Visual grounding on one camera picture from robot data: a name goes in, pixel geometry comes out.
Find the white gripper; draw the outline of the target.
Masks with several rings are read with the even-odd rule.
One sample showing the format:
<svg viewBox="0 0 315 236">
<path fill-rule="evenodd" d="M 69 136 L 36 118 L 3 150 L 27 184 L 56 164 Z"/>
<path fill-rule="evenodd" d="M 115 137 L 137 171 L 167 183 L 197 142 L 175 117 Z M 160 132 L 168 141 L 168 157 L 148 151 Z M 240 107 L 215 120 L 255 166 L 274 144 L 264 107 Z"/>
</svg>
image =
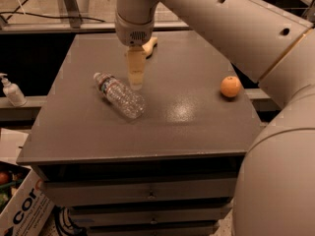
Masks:
<svg viewBox="0 0 315 236">
<path fill-rule="evenodd" d="M 146 53 L 142 45 L 152 37 L 155 19 L 153 15 L 119 14 L 115 16 L 116 34 L 122 44 L 131 46 L 126 53 L 128 80 L 131 89 L 142 88 Z"/>
</svg>

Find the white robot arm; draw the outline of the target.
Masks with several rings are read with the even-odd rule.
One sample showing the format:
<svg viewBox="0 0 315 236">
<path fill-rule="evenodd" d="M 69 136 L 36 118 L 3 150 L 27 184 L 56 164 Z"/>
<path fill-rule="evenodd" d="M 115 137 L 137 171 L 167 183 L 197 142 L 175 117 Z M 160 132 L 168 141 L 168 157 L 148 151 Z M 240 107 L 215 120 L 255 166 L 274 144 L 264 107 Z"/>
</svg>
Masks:
<svg viewBox="0 0 315 236">
<path fill-rule="evenodd" d="M 117 0 L 123 44 L 149 40 L 157 4 L 258 83 L 282 110 L 242 162 L 232 236 L 315 236 L 312 23 L 262 0 Z"/>
</svg>

